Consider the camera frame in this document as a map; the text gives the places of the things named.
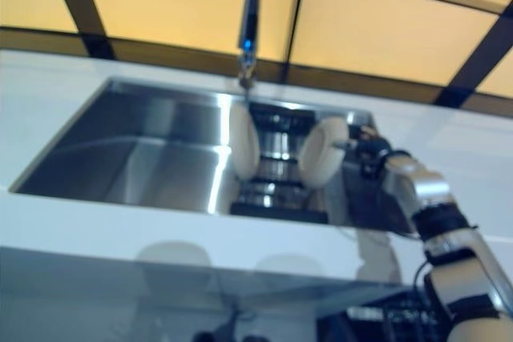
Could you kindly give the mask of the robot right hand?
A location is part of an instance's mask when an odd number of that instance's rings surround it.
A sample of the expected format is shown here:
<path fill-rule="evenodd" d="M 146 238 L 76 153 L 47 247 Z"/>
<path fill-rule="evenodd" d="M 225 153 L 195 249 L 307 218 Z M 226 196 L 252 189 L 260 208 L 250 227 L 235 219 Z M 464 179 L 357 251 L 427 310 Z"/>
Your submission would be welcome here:
<path fill-rule="evenodd" d="M 344 166 L 355 167 L 364 179 L 376 179 L 391 145 L 373 127 L 350 125 L 345 149 Z"/>

